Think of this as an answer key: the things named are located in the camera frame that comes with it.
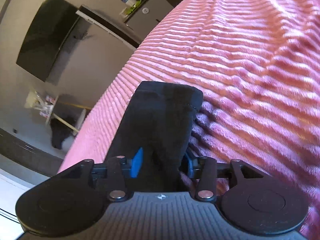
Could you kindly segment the grey cabinet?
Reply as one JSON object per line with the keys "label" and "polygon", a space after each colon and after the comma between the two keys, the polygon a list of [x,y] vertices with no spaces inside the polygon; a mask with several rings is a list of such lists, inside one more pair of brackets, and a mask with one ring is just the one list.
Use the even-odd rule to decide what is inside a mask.
{"label": "grey cabinet", "polygon": [[143,40],[173,8],[167,0],[145,0],[128,16],[125,24]]}

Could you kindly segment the black garment on chair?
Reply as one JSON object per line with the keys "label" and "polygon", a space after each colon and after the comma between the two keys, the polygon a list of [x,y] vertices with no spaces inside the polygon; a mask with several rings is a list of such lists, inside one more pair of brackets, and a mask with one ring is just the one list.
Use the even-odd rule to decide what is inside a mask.
{"label": "black garment on chair", "polygon": [[51,145],[61,150],[63,141],[73,134],[73,130],[57,118],[51,119],[50,128],[52,130]]}

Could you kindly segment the pink ribbed bed blanket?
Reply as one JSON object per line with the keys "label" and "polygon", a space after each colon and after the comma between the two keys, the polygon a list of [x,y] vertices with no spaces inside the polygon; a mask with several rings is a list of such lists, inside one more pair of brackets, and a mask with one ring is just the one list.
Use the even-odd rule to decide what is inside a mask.
{"label": "pink ribbed bed blanket", "polygon": [[142,81],[200,89],[191,148],[300,188],[301,232],[319,239],[319,0],[183,0],[95,104],[62,170],[105,159]]}

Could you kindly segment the round white side table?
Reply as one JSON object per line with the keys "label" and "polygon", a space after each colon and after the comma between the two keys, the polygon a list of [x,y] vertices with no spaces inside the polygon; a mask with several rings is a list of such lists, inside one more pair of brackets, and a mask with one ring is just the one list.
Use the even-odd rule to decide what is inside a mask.
{"label": "round white side table", "polygon": [[91,110],[92,107],[76,103],[65,95],[57,96],[50,106],[46,117],[46,126],[50,124],[52,119],[57,119],[76,136]]}

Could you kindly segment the green items on cabinet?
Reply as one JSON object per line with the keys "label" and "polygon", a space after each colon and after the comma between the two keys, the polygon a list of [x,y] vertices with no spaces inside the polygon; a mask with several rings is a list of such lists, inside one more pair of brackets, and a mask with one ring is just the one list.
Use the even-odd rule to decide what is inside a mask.
{"label": "green items on cabinet", "polygon": [[138,0],[134,5],[125,8],[122,14],[124,14],[125,16],[131,14],[140,6],[141,2],[142,2],[141,0]]}

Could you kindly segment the flower bouquet on table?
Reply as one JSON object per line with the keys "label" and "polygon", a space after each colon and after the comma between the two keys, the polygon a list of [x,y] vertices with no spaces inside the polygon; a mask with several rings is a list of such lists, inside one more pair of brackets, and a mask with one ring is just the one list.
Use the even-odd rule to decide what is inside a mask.
{"label": "flower bouquet on table", "polygon": [[30,90],[25,100],[26,109],[35,109],[39,111],[40,116],[47,118],[51,115],[54,108],[55,99],[49,95],[43,97],[36,90]]}

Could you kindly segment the black pants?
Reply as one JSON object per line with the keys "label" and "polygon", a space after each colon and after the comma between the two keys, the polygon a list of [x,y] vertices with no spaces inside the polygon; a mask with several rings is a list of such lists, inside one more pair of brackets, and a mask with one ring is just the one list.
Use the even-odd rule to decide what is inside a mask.
{"label": "black pants", "polygon": [[179,167],[186,152],[203,93],[191,86],[143,81],[133,94],[107,158],[135,160],[143,151],[136,178],[126,185],[138,192],[186,191]]}

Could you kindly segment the white long shelf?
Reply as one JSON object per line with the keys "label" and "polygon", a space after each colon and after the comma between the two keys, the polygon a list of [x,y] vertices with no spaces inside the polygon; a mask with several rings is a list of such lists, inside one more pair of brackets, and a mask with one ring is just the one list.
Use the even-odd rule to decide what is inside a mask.
{"label": "white long shelf", "polygon": [[90,24],[96,25],[101,29],[104,29],[106,32],[108,32],[113,37],[120,40],[123,44],[125,44],[128,48],[135,51],[139,47],[139,43],[136,42],[134,39],[132,39],[127,33],[123,32],[121,29],[119,29],[116,25],[114,25],[112,22],[101,16],[99,13],[89,9],[85,5],[81,5],[77,11],[76,14],[89,22]]}

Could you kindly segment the black wall television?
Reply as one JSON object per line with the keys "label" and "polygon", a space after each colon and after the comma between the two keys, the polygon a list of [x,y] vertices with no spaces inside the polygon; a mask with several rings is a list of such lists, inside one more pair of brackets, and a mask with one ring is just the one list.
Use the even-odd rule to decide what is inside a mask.
{"label": "black wall television", "polygon": [[65,40],[78,22],[77,10],[65,0],[44,0],[25,35],[16,64],[46,81]]}

